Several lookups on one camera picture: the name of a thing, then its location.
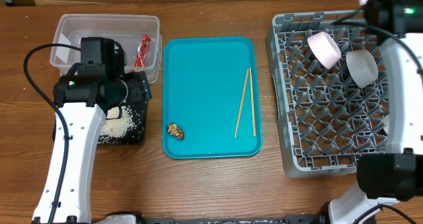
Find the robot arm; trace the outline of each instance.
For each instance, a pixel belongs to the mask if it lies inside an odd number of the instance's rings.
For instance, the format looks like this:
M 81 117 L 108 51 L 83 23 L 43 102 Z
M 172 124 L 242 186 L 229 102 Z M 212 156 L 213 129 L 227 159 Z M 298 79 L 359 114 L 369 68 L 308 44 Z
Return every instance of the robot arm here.
M 91 176 L 97 141 L 106 115 L 98 105 L 87 107 L 84 102 L 65 103 L 60 112 L 68 123 L 72 139 L 69 140 L 66 173 L 53 223 L 66 223 L 72 219 L 78 223 L 90 223 Z M 32 220 L 35 220 L 35 223 L 47 223 L 58 183 L 63 159 L 64 133 L 59 118 L 56 118 L 56 124 L 60 125 L 56 126 L 46 185 L 33 215 Z
M 403 37 L 401 40 L 421 59 L 423 34 L 417 26 L 420 0 L 369 0 L 365 6 L 368 23 Z M 329 204 L 333 224 L 349 224 L 378 204 L 393 205 L 423 195 L 423 87 L 417 66 L 406 50 L 392 38 L 381 35 L 381 54 L 389 82 L 389 135 L 386 154 L 363 155 L 358 163 L 357 182 L 341 198 Z M 378 212 L 374 211 L 360 223 Z
M 81 63 L 60 77 L 54 103 L 55 142 L 46 185 L 32 223 L 47 223 L 52 212 L 65 149 L 64 128 L 69 130 L 67 165 L 52 223 L 91 223 L 91 176 L 98 137 L 107 112 L 123 102 L 136 104 L 151 98 L 145 72 L 124 73 L 124 51 L 107 38 L 82 38 Z

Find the green light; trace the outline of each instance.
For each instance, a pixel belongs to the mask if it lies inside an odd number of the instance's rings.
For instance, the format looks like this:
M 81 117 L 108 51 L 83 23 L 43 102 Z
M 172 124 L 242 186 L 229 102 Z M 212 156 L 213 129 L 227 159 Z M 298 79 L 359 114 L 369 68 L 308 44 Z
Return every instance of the green light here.
M 406 14 L 413 14 L 414 13 L 414 9 L 404 9 L 404 13 L 406 13 Z

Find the red packet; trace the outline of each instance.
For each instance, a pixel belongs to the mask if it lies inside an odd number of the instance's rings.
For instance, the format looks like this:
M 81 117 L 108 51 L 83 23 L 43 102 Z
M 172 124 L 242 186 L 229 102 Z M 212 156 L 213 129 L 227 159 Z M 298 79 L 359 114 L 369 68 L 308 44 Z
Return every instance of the red packet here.
M 151 38 L 144 34 L 143 40 L 139 42 L 137 59 L 132 67 L 144 67 L 144 59 L 148 54 L 150 41 Z

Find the food piece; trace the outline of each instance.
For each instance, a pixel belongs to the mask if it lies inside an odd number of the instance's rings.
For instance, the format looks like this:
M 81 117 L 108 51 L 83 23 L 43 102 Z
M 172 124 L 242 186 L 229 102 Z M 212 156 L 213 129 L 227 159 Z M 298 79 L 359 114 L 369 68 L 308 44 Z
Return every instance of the food piece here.
M 167 125 L 167 133 L 178 138 L 179 140 L 183 140 L 185 137 L 183 130 L 178 128 L 176 124 Z

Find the pink cup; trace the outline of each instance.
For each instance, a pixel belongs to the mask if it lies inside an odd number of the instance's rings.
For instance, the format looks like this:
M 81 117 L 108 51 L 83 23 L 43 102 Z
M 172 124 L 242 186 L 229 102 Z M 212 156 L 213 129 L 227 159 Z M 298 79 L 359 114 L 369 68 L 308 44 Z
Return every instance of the pink cup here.
M 338 45 L 326 32 L 319 32 L 308 37 L 307 42 L 319 62 L 328 69 L 332 68 L 341 58 Z

